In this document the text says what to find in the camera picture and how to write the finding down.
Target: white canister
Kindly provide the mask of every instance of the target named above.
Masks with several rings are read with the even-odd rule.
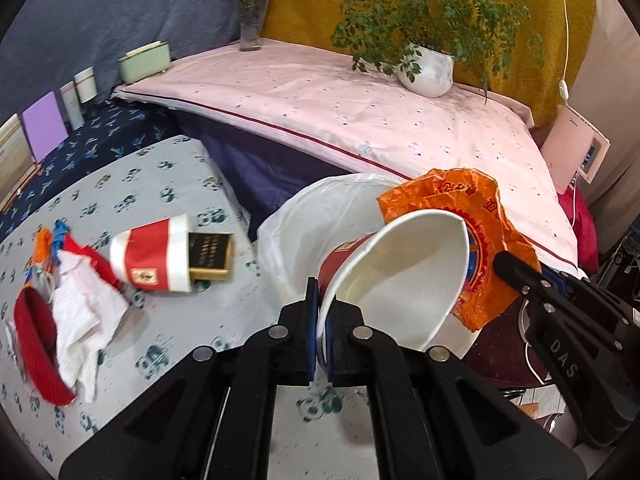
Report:
[[[440,97],[446,94],[453,86],[453,64],[455,58],[449,54],[436,52],[423,46],[415,45],[414,48],[422,55],[413,55],[412,62],[420,66],[420,73],[415,75],[413,82],[406,73],[398,70],[400,82],[411,92],[425,97]]]
[[[80,103],[78,102],[78,94],[76,93],[76,85],[73,81],[69,81],[66,85],[60,87],[60,95],[62,96],[62,102],[65,104],[66,114],[69,117],[71,123],[71,129],[77,130],[84,124],[84,117],[82,117],[82,111],[80,110]]]
[[[78,90],[78,97],[81,103],[90,101],[98,95],[98,91],[95,88],[94,67],[78,72],[74,76],[76,82],[76,89]]]

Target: framed certificate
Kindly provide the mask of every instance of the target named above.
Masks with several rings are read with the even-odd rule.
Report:
[[[0,126],[0,209],[5,211],[37,173],[31,148],[17,114]]]

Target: dark blue blanket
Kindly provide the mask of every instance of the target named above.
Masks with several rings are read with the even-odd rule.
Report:
[[[251,221],[249,240],[282,204],[327,176],[352,173],[314,156],[213,119],[174,111],[182,133],[200,139]]]
[[[0,215],[0,241],[51,198],[129,153],[180,134],[165,108],[105,101],[96,116],[71,132],[40,165],[40,173]]]

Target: white cable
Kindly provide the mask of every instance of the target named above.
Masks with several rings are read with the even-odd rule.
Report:
[[[543,381],[542,379],[540,379],[540,376],[536,373],[536,371],[533,369],[533,366],[531,366],[531,361],[529,361],[529,347],[531,345],[529,343],[525,343],[524,345],[524,359],[527,362],[527,366],[529,367],[529,371],[534,375],[534,377],[540,382],[540,384],[542,384],[542,386],[545,385],[545,381]]]
[[[571,220],[571,229],[573,229],[574,225],[575,225],[575,193],[576,193],[576,189],[575,188],[577,187],[577,184],[578,184],[578,181],[576,180],[575,184],[574,184],[574,215],[571,217],[572,218],[572,220]]]
[[[524,312],[525,309],[527,307],[527,305],[529,304],[528,300],[524,300],[524,302],[522,303],[522,308],[520,309],[520,313],[518,314],[518,324],[520,325],[520,334],[522,335],[522,338],[524,339],[525,335],[525,330],[524,330]],[[531,345],[529,344],[529,342],[524,339],[524,359],[527,362],[527,367],[529,367],[529,371],[534,375],[534,377],[540,382],[540,384],[542,384],[544,386],[545,381],[543,381],[540,376],[536,373],[536,371],[533,369],[533,366],[531,366],[531,361],[529,361],[529,347]]]
[[[564,56],[564,72],[562,73],[562,80],[566,78],[566,66],[569,63],[569,15],[566,11],[566,0],[562,0],[564,5],[564,24],[566,27],[566,54]]]

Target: glass vase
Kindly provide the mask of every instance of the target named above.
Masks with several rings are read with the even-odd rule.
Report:
[[[239,0],[240,51],[260,50],[260,31],[269,0]]]

